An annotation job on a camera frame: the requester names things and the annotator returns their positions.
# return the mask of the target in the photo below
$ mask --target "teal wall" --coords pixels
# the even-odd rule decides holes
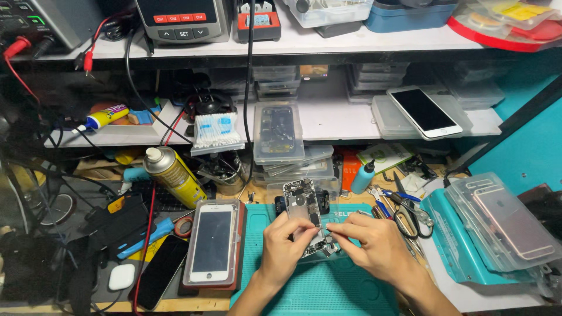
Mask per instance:
[[[495,110],[506,120],[562,74],[562,57],[550,51],[529,55],[498,81],[505,99]],[[542,183],[562,190],[562,99],[541,112],[469,167],[492,171],[516,194]]]

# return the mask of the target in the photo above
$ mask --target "finger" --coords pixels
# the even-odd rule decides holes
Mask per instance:
[[[283,236],[286,236],[285,238],[287,238],[289,237],[290,234],[294,233],[299,227],[305,229],[314,228],[314,224],[312,224],[312,222],[309,221],[308,219],[304,219],[302,217],[295,217],[286,221],[285,223],[283,223],[283,225],[279,226],[279,231]]]
[[[276,228],[279,227],[281,225],[283,225],[284,223],[286,223],[289,220],[289,215],[287,214],[286,211],[283,211],[281,214],[279,214],[279,216],[271,223],[271,227]]]
[[[343,249],[347,255],[353,260],[353,262],[366,262],[367,253],[364,249],[357,247],[352,243],[349,238],[344,235],[332,232],[332,237],[338,242],[341,249]]]
[[[310,244],[310,241],[318,234],[320,229],[318,228],[310,228],[307,229],[304,233],[302,233],[301,237],[294,242],[293,247],[296,247],[299,250],[299,253],[303,253],[306,247]]]
[[[357,239],[362,243],[367,243],[367,237],[369,230],[371,229],[350,223],[328,223],[326,224],[326,228],[328,228],[331,232],[336,232],[344,236]]]
[[[373,225],[374,220],[375,220],[374,218],[366,215],[351,213],[343,222],[362,226],[362,227],[370,227]]]

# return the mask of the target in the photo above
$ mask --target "teal repair mat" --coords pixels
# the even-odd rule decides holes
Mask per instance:
[[[248,285],[261,264],[263,231],[273,219],[273,204],[248,204],[242,289],[233,294],[230,306]],[[326,222],[343,222],[349,212],[370,214],[368,204],[339,204],[338,212],[323,215]],[[299,264],[293,276],[271,300],[264,315],[398,315],[394,288],[373,278],[347,255],[340,259]]]

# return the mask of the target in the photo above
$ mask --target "red button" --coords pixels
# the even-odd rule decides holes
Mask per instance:
[[[205,21],[207,20],[207,16],[205,13],[195,13],[193,14],[193,19],[196,21]]]
[[[155,15],[154,16],[154,22],[156,22],[156,23],[167,23],[168,19],[166,18],[165,15]]]
[[[191,22],[191,21],[193,21],[193,15],[192,14],[180,14],[179,19],[180,19],[181,22]]]
[[[168,23],[179,22],[179,14],[166,15]]]

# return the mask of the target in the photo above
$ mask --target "white iphone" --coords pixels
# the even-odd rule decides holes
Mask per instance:
[[[191,282],[224,281],[230,270],[234,208],[232,205],[204,205],[199,210]]]
[[[427,141],[463,131],[462,127],[415,85],[389,89],[387,95]]]

